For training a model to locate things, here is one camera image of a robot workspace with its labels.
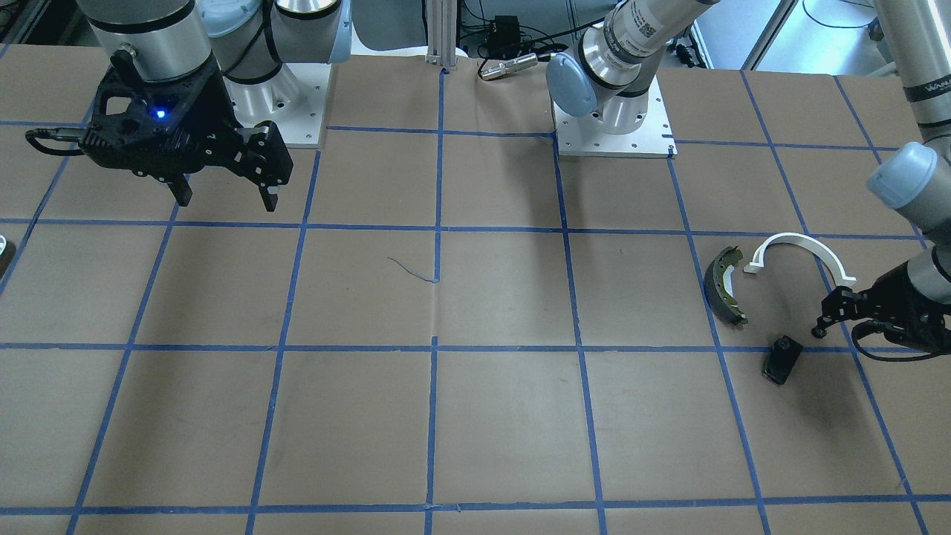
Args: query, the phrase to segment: black electrical box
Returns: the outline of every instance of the black electrical box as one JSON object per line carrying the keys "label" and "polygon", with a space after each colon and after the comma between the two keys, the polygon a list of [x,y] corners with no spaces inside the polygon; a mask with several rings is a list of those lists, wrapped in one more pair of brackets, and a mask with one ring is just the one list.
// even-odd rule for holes
{"label": "black electrical box", "polygon": [[520,55],[521,27],[515,15],[496,15],[489,23],[485,48],[492,59],[513,59]]}

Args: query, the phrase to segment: white mounting plate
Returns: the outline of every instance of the white mounting plate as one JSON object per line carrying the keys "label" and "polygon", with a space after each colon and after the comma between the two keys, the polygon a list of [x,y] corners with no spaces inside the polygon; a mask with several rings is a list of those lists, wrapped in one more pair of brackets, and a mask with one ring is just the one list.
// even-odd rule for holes
{"label": "white mounting plate", "polygon": [[292,109],[278,110],[269,119],[278,124],[281,137],[289,148],[317,149],[323,135],[332,67],[325,63],[289,63],[287,67],[297,77],[301,95],[305,98]]}
{"label": "white mounting plate", "polygon": [[563,156],[614,156],[627,158],[667,158],[677,153],[670,119],[657,78],[650,83],[650,106],[641,128],[629,134],[608,134],[598,129],[590,115],[571,117],[552,103],[558,153]]}

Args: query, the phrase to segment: white plastic arc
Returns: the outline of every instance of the white plastic arc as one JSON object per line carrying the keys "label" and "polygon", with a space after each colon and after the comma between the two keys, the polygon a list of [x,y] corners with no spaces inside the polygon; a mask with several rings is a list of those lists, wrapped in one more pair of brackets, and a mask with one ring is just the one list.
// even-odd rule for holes
{"label": "white plastic arc", "polygon": [[767,240],[756,249],[756,252],[753,253],[752,262],[747,264],[746,267],[743,268],[743,271],[755,274],[765,268],[767,248],[773,244],[799,246],[818,256],[832,274],[832,278],[835,279],[835,285],[837,287],[853,287],[858,282],[858,279],[855,277],[849,277],[845,274],[842,261],[832,252],[832,249],[826,247],[824,243],[815,238],[804,234],[797,234],[796,232],[781,232],[769,236]]}

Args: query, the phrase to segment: grid of blue tape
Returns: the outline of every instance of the grid of blue tape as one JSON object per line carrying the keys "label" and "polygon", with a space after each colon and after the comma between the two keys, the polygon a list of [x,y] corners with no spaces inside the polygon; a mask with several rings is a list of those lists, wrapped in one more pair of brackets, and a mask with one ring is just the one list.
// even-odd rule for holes
{"label": "grid of blue tape", "polygon": [[[0,49],[0,58],[7,52],[9,46],[4,46]],[[767,518],[767,505],[801,505],[801,504],[843,504],[843,503],[909,503],[915,513],[916,519],[918,520],[919,526],[921,528],[922,534],[927,535],[928,530],[924,523],[923,517],[919,510],[919,503],[927,502],[951,502],[951,494],[915,494],[911,488],[910,483],[905,477],[905,472],[902,467],[901,460],[899,459],[897,450],[895,449],[894,442],[891,439],[891,436],[888,432],[887,426],[885,425],[883,416],[879,409],[878,403],[875,400],[874,392],[872,391],[871,385],[868,382],[868,379],[865,375],[863,365],[858,357],[858,353],[854,347],[807,347],[806,352],[812,353],[840,353],[840,352],[850,352],[855,365],[860,373],[862,378],[866,394],[868,396],[869,402],[871,403],[878,424],[881,428],[881,432],[884,436],[884,439],[888,445],[889,451],[892,455],[892,459],[895,463],[895,466],[902,477],[904,494],[896,495],[849,495],[849,496],[799,496],[799,497],[764,497],[762,490],[759,486],[759,481],[756,473],[756,467],[752,452],[750,450],[749,441],[746,434],[746,429],[743,423],[743,417],[737,403],[736,394],[732,386],[732,381],[729,374],[729,369],[726,364],[725,355],[731,352],[766,352],[769,350],[768,347],[731,347],[723,346],[720,343],[719,335],[717,333],[717,326],[713,320],[713,316],[709,306],[707,306],[707,317],[708,317],[708,326],[710,328],[710,333],[713,337],[714,345],[711,347],[598,347],[598,346],[585,346],[582,341],[581,330],[580,330],[580,319],[578,316],[577,308],[577,299],[575,295],[575,286],[574,286],[574,276],[573,276],[573,262],[572,262],[572,253],[571,253],[571,235],[579,233],[605,233],[605,234],[661,234],[661,235],[680,235],[685,236],[691,253],[691,257],[694,264],[694,271],[697,276],[698,290],[703,292],[703,270],[700,264],[699,258],[696,252],[696,246],[694,244],[695,236],[768,236],[770,232],[719,232],[719,231],[697,231],[693,230],[689,224],[689,216],[687,213],[686,206],[684,204],[682,192],[680,189],[680,184],[677,179],[676,168],[672,158],[668,159],[668,166],[670,171],[670,179],[672,181],[674,191],[677,197],[678,206],[681,212],[681,217],[684,225],[684,230],[646,230],[646,229],[591,229],[591,228],[571,228],[569,226],[567,211],[565,207],[565,198],[564,198],[564,189],[562,187],[562,178],[561,171],[558,165],[558,154],[557,154],[557,144],[553,141],[553,159],[554,159],[554,169],[555,169],[555,181],[557,184],[557,193],[558,193],[558,204],[559,211],[561,216],[561,227],[560,228],[510,228],[510,227],[480,227],[480,228],[468,228],[468,227],[445,227],[441,224],[441,213],[442,213],[442,165],[443,165],[443,150],[442,150],[442,141],[446,135],[459,135],[459,136],[493,136],[493,137],[544,137],[550,138],[553,140],[554,136],[551,132],[525,132],[525,133],[499,133],[499,132],[481,132],[481,131],[468,131],[468,130],[449,130],[444,128],[444,91],[445,91],[445,75],[448,74],[448,71],[442,71],[439,74],[439,101],[438,101],[438,128],[437,129],[383,129],[383,128],[361,128],[361,127],[330,127],[329,129],[337,130],[357,130],[357,131],[383,131],[383,132],[411,132],[411,133],[431,133],[438,136],[438,149],[437,149],[437,195],[436,195],[436,223],[431,226],[373,226],[373,225],[323,225],[323,224],[310,224],[307,222],[310,207],[312,206],[314,190],[318,179],[318,169],[320,166],[320,153],[318,152],[315,156],[314,166],[312,169],[310,186],[307,194],[307,203],[305,205],[305,210],[301,222],[299,224],[268,224],[268,223],[221,223],[221,222],[181,222],[177,221],[178,208],[175,207],[171,210],[171,213],[167,220],[165,221],[119,221],[119,220],[62,220],[62,219],[40,219],[40,216],[45,208],[49,197],[53,193],[56,185],[59,182],[60,177],[66,165],[68,164],[69,158],[66,157],[63,159],[61,165],[57,169],[46,194],[43,196],[37,210],[35,211],[32,218],[8,218],[0,219],[0,223],[17,223],[17,224],[27,224],[27,232],[21,241],[20,248],[18,248],[17,254],[14,256],[14,259],[10,265],[10,272],[12,272],[16,263],[23,253],[24,249],[27,248],[29,238],[37,225],[121,225],[121,226],[163,226],[165,227],[165,234],[163,236],[162,242],[159,246],[158,252],[155,257],[155,261],[152,266],[152,270],[149,274],[148,282],[146,284],[146,290],[142,296],[139,308],[133,323],[133,328],[129,333],[128,340],[125,344],[57,344],[57,343],[12,343],[12,342],[2,342],[0,343],[0,349],[45,349],[45,348],[68,348],[68,349],[89,349],[89,350],[102,350],[102,349],[112,349],[112,350],[121,350],[123,352],[123,358],[121,364],[116,373],[115,380],[113,382],[113,387],[110,392],[109,400],[107,403],[107,408],[103,416],[102,423],[100,425],[99,431],[97,433],[95,445],[93,447],[90,459],[87,465],[87,470],[83,478],[83,482],[80,486],[80,491],[76,498],[75,506],[73,507],[0,507],[0,515],[69,515],[70,522],[68,524],[67,534],[74,532],[79,517],[83,515],[120,515],[120,514],[242,514],[247,515],[247,524],[245,533],[250,535],[254,531],[255,520],[258,515],[261,514],[280,514],[280,513],[329,513],[329,512],[416,512],[423,513],[425,517],[424,522],[424,533],[425,535],[430,535],[432,533],[432,524],[433,524],[433,512],[435,511],[456,511],[456,510],[526,510],[526,509],[595,509],[598,513],[599,520],[599,532],[602,535],[607,535],[608,525],[606,519],[605,511],[607,509],[615,508],[650,508],[650,507],[705,507],[705,506],[756,506],[760,512],[760,518],[763,524],[764,533],[770,533],[769,523]],[[808,232],[808,226],[806,224],[805,218],[802,214],[802,211],[799,209],[799,203],[796,200],[795,194],[792,190],[790,183],[786,177],[785,169],[783,168],[782,160],[776,150],[776,148],[801,148],[801,149],[839,149],[839,150],[869,150],[871,151],[876,159],[881,162],[880,152],[883,151],[894,151],[897,148],[891,147],[876,147],[873,145],[870,137],[868,136],[867,131],[862,124],[861,119],[853,108],[851,102],[848,99],[848,95],[844,91],[841,82],[838,78],[835,78],[836,85],[838,86],[842,97],[845,100],[845,103],[848,105],[850,111],[853,114],[853,117],[856,120],[859,129],[862,131],[862,134],[867,142],[867,146],[858,147],[858,146],[823,146],[823,145],[796,145],[796,144],[775,144],[770,138],[769,131],[766,125],[766,122],[763,120],[763,115],[759,110],[759,106],[756,102],[755,95],[752,91],[752,88],[749,85],[749,82],[746,76],[741,72],[743,77],[744,84],[747,88],[747,92],[750,98],[752,106],[756,110],[757,116],[759,117],[761,127],[763,128],[764,135],[766,136],[766,143],[745,143],[745,142],[728,142],[728,141],[708,141],[708,140],[690,140],[690,139],[677,139],[677,143],[681,144],[712,144],[712,145],[732,145],[732,146],[750,146],[750,147],[768,147],[772,150],[774,158],[776,160],[776,165],[783,176],[784,182],[786,184],[786,189],[789,194],[789,198],[792,201],[793,206],[796,209],[797,216],[799,217],[800,223],[803,228],[803,232]],[[0,121],[0,126],[81,126],[84,123],[79,123],[75,125],[66,125],[66,124],[47,124],[47,123],[30,123],[22,121]],[[295,253],[294,265],[292,268],[290,286],[287,293],[287,306],[284,313],[283,322],[281,325],[281,337],[276,346],[222,346],[222,345],[143,345],[136,344],[135,338],[139,330],[139,326],[142,322],[143,315],[146,310],[148,299],[151,293],[151,290],[154,286],[156,277],[158,275],[158,270],[165,255],[165,249],[168,244],[168,240],[171,236],[171,232],[175,227],[224,227],[224,228],[296,228],[299,230],[299,239],[297,250]],[[384,230],[425,230],[432,231],[435,235],[435,265],[434,265],[434,274],[435,280],[439,279],[440,273],[440,251],[441,251],[441,233],[442,232],[454,232],[454,231],[465,231],[465,232],[549,232],[549,233],[561,233],[564,244],[564,252],[566,258],[566,270],[568,274],[569,281],[569,293],[571,297],[572,304],[572,316],[573,316],[573,327],[574,327],[574,346],[518,346],[518,347],[506,347],[506,346],[442,346],[438,343],[437,337],[433,337],[432,343],[429,346],[292,346],[286,343],[287,340],[287,331],[290,325],[291,315],[293,313],[293,304],[294,296],[297,288],[297,279],[298,273],[301,267],[301,257],[303,253],[304,243],[306,240],[307,230],[311,228],[340,228],[340,229],[384,229]],[[926,244],[916,228],[912,228],[913,233],[909,235],[855,235],[855,234],[810,234],[815,237],[821,238],[850,238],[850,239],[866,239],[866,240],[917,240],[922,243],[923,247],[926,247]],[[825,271],[822,269],[822,266],[818,264],[817,267],[820,273],[823,276],[826,286],[831,289],[831,285],[828,282]],[[10,280],[10,275],[8,274],[2,281],[0,281],[0,293],[3,292],[6,284]],[[880,352],[907,352],[909,350],[904,348],[895,348],[895,347],[879,347],[875,348]],[[98,461],[99,452],[101,450],[103,441],[106,437],[108,430],[109,420],[112,414],[112,410],[115,407],[116,399],[118,396],[119,389],[122,384],[123,377],[125,375],[126,365],[128,359],[133,351],[139,350],[166,350],[166,351],[276,351],[277,358],[275,361],[274,376],[272,382],[271,393],[269,397],[268,407],[267,407],[267,416],[265,420],[264,433],[262,435],[262,446],[258,461],[258,466],[255,474],[255,481],[252,490],[252,499],[249,505],[234,505],[234,506],[183,506],[183,505],[162,505],[162,506],[112,506],[112,507],[102,507],[102,506],[86,506],[84,504],[86,493],[89,487],[89,484],[92,479],[93,472]],[[261,486],[264,476],[264,466],[266,464],[268,446],[270,442],[270,431],[274,421],[274,409],[277,402],[278,390],[281,383],[281,368],[283,362],[283,355],[288,351],[428,351],[431,354],[431,376],[430,376],[430,396],[429,396],[429,423],[428,423],[428,436],[427,436],[427,489],[426,489],[426,502],[424,504],[380,504],[380,505],[260,505],[259,499],[261,495]],[[437,359],[438,354],[443,352],[452,352],[452,351],[574,351],[578,355],[579,370],[581,374],[581,384],[584,394],[584,404],[585,404],[585,416],[587,421],[588,433],[589,433],[589,445],[591,451],[591,462],[592,462],[592,474],[593,474],[593,486],[594,486],[594,501],[582,501],[582,502],[564,502],[564,503],[517,503],[517,504],[490,504],[490,503],[468,503],[468,504],[436,504],[434,503],[434,479],[435,479],[435,457],[436,457],[436,421],[437,421]],[[734,417],[736,420],[737,430],[741,437],[741,442],[743,445],[744,452],[747,458],[747,467],[749,469],[750,480],[752,482],[754,497],[748,499],[712,499],[712,500],[634,500],[634,501],[606,501],[603,498],[603,493],[601,489],[601,478],[600,478],[600,466],[598,462],[598,452],[597,452],[597,440],[594,433],[594,420],[592,414],[592,403],[591,403],[591,394],[590,386],[587,375],[587,362],[586,362],[586,352],[597,352],[597,351],[621,351],[621,352],[715,352],[718,356],[721,371],[723,373],[725,385],[728,391],[730,403],[733,409]]]}

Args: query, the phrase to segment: blue joint cap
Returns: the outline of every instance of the blue joint cap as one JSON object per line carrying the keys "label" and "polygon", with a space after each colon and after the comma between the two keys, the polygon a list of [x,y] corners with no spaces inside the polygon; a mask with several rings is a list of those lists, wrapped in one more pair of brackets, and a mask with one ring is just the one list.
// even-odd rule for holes
{"label": "blue joint cap", "polygon": [[350,0],[341,0],[341,2],[337,36],[334,37],[334,47],[330,50],[330,59],[327,63],[347,61],[350,59],[350,50],[353,48],[354,23],[350,15]]}
{"label": "blue joint cap", "polygon": [[937,165],[937,152],[911,142],[876,169],[866,186],[887,207],[898,209],[922,193]]}
{"label": "blue joint cap", "polygon": [[597,96],[588,74],[576,59],[565,52],[552,56],[545,70],[548,93],[559,108],[572,117],[581,117],[597,110]]}
{"label": "blue joint cap", "polygon": [[251,20],[262,0],[202,0],[198,12],[208,37],[222,37]]}

